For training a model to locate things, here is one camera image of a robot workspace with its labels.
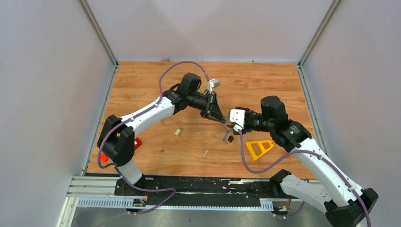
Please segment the large keyring with keys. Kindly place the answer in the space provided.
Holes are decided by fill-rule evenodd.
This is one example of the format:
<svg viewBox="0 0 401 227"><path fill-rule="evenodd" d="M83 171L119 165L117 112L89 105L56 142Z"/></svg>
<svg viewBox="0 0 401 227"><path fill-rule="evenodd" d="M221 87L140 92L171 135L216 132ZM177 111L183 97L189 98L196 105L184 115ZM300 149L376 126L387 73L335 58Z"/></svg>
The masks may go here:
<svg viewBox="0 0 401 227"><path fill-rule="evenodd" d="M228 124L223 124L223 128L225 131L225 135L223 136L222 141L226 142L226 141L228 141L229 136L231 136L233 134L233 129L232 129L232 126L228 125Z"/></svg>

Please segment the silver key with yellow tag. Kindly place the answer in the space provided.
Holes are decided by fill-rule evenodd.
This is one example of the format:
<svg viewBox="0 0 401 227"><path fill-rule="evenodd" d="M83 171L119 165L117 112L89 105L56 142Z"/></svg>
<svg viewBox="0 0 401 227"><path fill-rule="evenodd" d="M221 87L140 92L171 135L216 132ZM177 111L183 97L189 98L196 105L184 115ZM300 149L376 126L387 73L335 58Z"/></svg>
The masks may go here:
<svg viewBox="0 0 401 227"><path fill-rule="evenodd" d="M175 135L176 137L182 137L182 133L183 133L183 128L180 127L180 128L178 128L178 129L174 132L174 135Z"/></svg>

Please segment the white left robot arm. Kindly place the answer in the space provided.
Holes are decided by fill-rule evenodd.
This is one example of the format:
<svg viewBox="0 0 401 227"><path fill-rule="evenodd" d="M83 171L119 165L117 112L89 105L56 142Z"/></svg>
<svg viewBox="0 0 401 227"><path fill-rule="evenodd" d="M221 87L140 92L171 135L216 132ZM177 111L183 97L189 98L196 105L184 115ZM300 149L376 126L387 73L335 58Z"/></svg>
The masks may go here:
<svg viewBox="0 0 401 227"><path fill-rule="evenodd" d="M198 109L204 119L225 123L217 93L213 91L220 83L219 79L211 79L206 83L206 92L200 93L201 78L194 73L186 73L180 83L163 91L154 102L142 109L122 117L114 114L107 117L97 146L128 181L126 188L131 194L140 195L145 189L145 183L140 179L143 174L134 161L135 139L155 123L187 107Z"/></svg>

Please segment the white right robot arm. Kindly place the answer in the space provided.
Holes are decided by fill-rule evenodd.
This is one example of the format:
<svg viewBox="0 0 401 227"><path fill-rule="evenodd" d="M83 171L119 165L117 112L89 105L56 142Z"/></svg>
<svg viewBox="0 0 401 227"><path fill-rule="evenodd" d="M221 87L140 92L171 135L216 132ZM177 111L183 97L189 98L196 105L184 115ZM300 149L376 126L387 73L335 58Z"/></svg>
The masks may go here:
<svg viewBox="0 0 401 227"><path fill-rule="evenodd" d="M270 191L275 197L291 195L321 211L334 227L355 227L365 220L372 225L370 212L378 200L371 188L363 188L341 171L299 122L290 120L277 96L261 100L261 112L235 107L229 111L234 134L268 132L275 144L295 156L318 179L318 184L299 179L287 170L273 177Z"/></svg>

